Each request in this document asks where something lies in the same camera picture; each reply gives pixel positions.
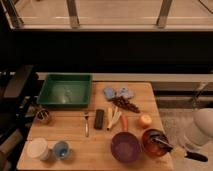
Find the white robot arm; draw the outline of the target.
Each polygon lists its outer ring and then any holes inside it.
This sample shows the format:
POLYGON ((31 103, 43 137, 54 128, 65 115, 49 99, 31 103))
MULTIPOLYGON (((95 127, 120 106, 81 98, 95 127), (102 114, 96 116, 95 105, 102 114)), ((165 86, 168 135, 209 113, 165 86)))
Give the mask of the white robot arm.
POLYGON ((179 129, 177 145, 171 153, 179 158, 207 162, 208 157, 200 150, 213 141, 213 108, 202 108, 192 115, 193 119, 179 129))

